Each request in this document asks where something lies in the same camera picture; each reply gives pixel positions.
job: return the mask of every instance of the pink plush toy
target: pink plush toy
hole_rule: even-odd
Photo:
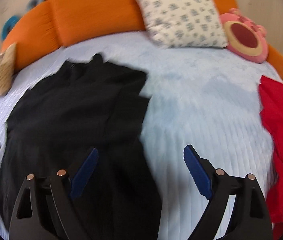
[[[227,48],[241,57],[256,63],[262,63],[268,56],[266,30],[251,19],[241,15],[238,9],[220,16],[228,38]]]

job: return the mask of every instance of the metal screw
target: metal screw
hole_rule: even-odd
[[[58,175],[58,176],[64,176],[64,175],[66,175],[66,171],[65,171],[65,170],[59,170],[59,171],[57,172],[57,175]]]
[[[26,177],[27,180],[32,180],[33,178],[34,178],[33,174],[28,174]]]
[[[248,179],[254,180],[255,178],[256,178],[256,177],[255,177],[254,174],[251,174],[251,173],[248,174]]]
[[[219,176],[222,176],[222,175],[225,174],[225,171],[223,169],[217,169],[216,174],[219,175]]]

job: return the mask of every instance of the black clothing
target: black clothing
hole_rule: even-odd
[[[148,106],[139,96],[146,74],[97,54],[66,61],[26,91],[7,120],[0,170],[0,214],[9,229],[24,178],[67,169],[90,147],[99,161],[73,201],[88,235],[100,240],[156,240],[162,202],[138,135]]]

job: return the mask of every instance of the light blue bedspread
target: light blue bedspread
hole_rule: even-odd
[[[151,97],[141,141],[163,198],[159,240],[187,240],[208,203],[184,163],[187,144],[229,175],[255,174],[264,193],[272,186],[273,141],[261,125],[257,87],[261,75],[281,81],[275,69],[227,49],[157,49],[145,32],[84,41],[23,69],[9,93],[0,98],[0,163],[5,121],[23,93],[56,72],[66,59],[87,62],[98,52],[117,64],[149,72],[141,92]],[[216,238],[226,231],[233,203],[232,197]],[[1,219],[0,234],[8,239]]]

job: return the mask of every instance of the bed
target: bed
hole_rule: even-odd
[[[260,122],[257,87],[261,75],[283,82],[280,71],[269,62],[246,61],[226,49],[158,49],[145,31],[60,47],[23,68],[8,94],[0,97],[0,165],[5,121],[23,93],[58,71],[65,60],[87,62],[99,52],[114,63],[148,72],[141,94],[151,100],[140,139],[163,198],[159,240],[188,239],[208,203],[183,161],[188,144],[230,175],[255,174],[267,194],[276,179],[273,141]],[[233,205],[230,198],[216,238],[224,235]],[[0,235],[9,235],[1,218]]]

